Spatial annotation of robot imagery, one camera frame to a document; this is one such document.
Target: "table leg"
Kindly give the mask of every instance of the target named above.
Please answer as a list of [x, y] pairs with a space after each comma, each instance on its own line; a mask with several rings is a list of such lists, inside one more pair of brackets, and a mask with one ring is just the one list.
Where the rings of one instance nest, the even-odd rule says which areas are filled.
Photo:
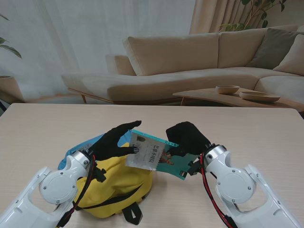
[[84, 103], [86, 103], [86, 99], [85, 99], [86, 97], [84, 95], [81, 95], [81, 97], [82, 97]]
[[2, 102], [0, 101], [0, 108], [5, 112], [6, 111], [6, 107], [4, 106], [4, 104], [2, 104]]
[[183, 97], [182, 100], [181, 100], [180, 105], [181, 106], [186, 106], [186, 100], [187, 100], [187, 98]]

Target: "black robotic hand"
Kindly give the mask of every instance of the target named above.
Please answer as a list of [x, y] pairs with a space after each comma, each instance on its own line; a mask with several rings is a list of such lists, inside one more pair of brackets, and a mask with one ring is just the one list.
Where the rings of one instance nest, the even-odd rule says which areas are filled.
[[104, 136], [95, 142], [89, 149], [90, 155], [95, 155], [96, 160], [102, 161], [112, 157], [120, 157], [130, 153], [137, 153], [137, 147], [118, 147], [117, 143], [121, 136], [127, 133], [128, 130], [138, 127], [142, 122], [135, 121], [125, 123], [108, 131]]
[[166, 134], [170, 142], [179, 144], [178, 147], [168, 151], [172, 156], [185, 156], [187, 153], [200, 155], [211, 145], [210, 141], [190, 122], [179, 123], [167, 129]]

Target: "coffee table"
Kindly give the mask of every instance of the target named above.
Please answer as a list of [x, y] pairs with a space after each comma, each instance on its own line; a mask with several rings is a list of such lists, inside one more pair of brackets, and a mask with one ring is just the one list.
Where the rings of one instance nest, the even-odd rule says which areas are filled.
[[280, 98], [278, 101], [273, 103], [262, 103], [262, 102], [252, 102], [243, 100], [239, 97], [240, 92], [254, 92], [254, 90], [240, 88], [235, 94], [224, 95], [218, 94], [215, 88], [211, 89], [198, 89], [189, 90], [179, 93], [174, 93], [174, 96], [182, 97], [181, 106], [184, 106], [190, 99], [199, 99], [205, 101], [212, 101], [216, 103], [221, 103], [224, 105], [232, 107], [259, 107], [259, 108], [293, 108], [299, 113], [304, 112], [304, 104]]
[[[304, 120], [293, 109], [237, 107], [13, 104], [0, 117], [0, 213], [42, 167], [56, 169], [67, 150], [130, 121], [138, 130], [166, 138], [165, 130], [193, 122], [212, 142], [232, 151], [237, 167], [259, 168], [304, 224]], [[219, 205], [211, 176], [209, 185]], [[224, 228], [202, 186], [201, 175], [182, 181], [154, 173], [149, 196], [140, 203], [142, 228]], [[263, 193], [244, 209], [263, 202]], [[43, 199], [33, 201], [48, 209]], [[65, 228], [134, 228], [122, 214], [98, 219], [77, 211]]]

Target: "bowl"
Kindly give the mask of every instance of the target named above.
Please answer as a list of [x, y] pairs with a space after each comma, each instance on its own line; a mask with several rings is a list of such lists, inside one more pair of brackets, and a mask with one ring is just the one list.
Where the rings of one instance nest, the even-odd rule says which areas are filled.
[[259, 101], [259, 102], [275, 102], [281, 97], [277, 95], [262, 93], [262, 92], [240, 92], [239, 96], [244, 100]]
[[217, 85], [215, 87], [215, 91], [218, 94], [234, 94], [239, 89], [239, 86], [237, 85]]

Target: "yellow backpack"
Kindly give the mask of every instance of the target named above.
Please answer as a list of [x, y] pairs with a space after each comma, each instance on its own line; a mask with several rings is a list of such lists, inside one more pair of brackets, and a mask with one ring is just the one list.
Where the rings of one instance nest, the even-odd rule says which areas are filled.
[[[125, 166], [126, 157], [113, 157], [97, 162], [99, 169], [105, 169], [106, 180], [91, 181], [77, 210], [84, 209], [98, 218], [106, 218], [122, 211], [128, 222], [139, 224], [142, 212], [137, 203], [144, 199], [151, 189], [152, 172]], [[77, 181], [78, 194], [74, 201], [78, 199], [85, 181], [86, 178]]]

